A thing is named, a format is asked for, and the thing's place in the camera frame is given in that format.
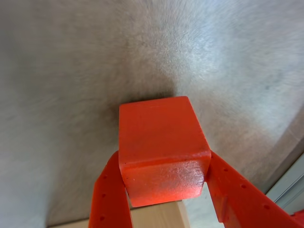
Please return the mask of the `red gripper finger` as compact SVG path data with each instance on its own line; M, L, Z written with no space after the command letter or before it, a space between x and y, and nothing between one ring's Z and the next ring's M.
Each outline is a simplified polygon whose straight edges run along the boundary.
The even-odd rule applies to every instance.
M132 228L132 218L115 152L97 178L88 226L90 228Z
M302 228L214 152L206 177L212 203L226 228Z

